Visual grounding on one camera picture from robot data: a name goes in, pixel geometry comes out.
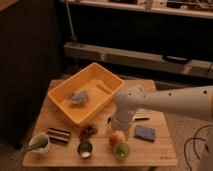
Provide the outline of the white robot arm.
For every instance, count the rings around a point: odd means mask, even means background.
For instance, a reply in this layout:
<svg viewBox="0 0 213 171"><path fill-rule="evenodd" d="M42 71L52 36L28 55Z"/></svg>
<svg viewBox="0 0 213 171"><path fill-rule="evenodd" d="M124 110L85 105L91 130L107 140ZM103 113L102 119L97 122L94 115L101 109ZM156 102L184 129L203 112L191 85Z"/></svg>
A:
<svg viewBox="0 0 213 171"><path fill-rule="evenodd" d="M181 114L213 123L213 86L146 92L140 86L123 87L114 97L113 130L129 131L139 108Z"/></svg>

